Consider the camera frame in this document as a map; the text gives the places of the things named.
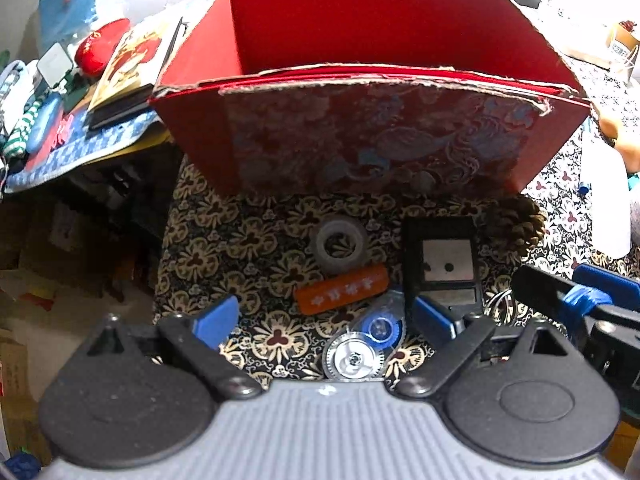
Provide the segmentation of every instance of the gray ribbed surface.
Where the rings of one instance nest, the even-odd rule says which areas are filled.
[[[263,396],[227,402],[188,449],[128,471],[54,462],[42,480],[363,480],[620,478],[600,460],[561,470],[492,463],[451,436],[424,402],[382,383],[274,381]]]

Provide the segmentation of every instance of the blue placemat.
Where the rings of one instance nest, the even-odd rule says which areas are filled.
[[[88,136],[84,125],[87,105],[73,111],[68,140],[53,149],[47,160],[33,171],[22,170],[10,175],[6,181],[5,193],[16,193],[44,184],[49,180],[91,162],[102,156],[111,155],[136,142],[151,124],[160,119],[155,111],[147,111],[120,124],[108,126],[97,134]]]

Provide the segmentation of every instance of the orange eraser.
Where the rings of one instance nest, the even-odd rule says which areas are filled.
[[[311,316],[381,294],[388,286],[386,267],[377,264],[299,288],[293,295],[300,312]]]

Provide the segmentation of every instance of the red box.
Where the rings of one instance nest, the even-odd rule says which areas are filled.
[[[587,117],[510,0],[216,0],[153,107],[222,194],[521,191]]]

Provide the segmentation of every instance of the floral tablecloth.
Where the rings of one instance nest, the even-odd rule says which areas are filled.
[[[591,96],[612,108],[625,124],[637,124],[640,112],[626,89],[595,66],[569,59]],[[612,260],[591,249],[591,204],[576,194],[582,136],[576,131],[524,193],[548,213],[545,236],[524,262],[570,277],[580,262],[591,260],[622,274],[640,276],[638,250]],[[217,298],[235,294],[242,318],[222,353],[263,386],[271,378],[316,380],[323,377],[322,348],[332,333],[356,316],[360,302],[318,316],[303,316],[293,300],[299,286],[324,276],[309,250],[309,233],[324,216],[357,218],[369,234],[369,259],[384,262],[399,282],[400,222],[404,216],[470,215],[481,219],[491,201],[420,196],[321,195],[222,200],[185,158],[174,191],[164,236],[156,287],[156,317],[171,312],[194,314]],[[508,288],[515,253],[500,253],[480,238],[485,299]],[[535,316],[526,307],[508,312],[507,322],[524,324]],[[385,373],[389,384],[433,354],[417,334],[408,333]]]

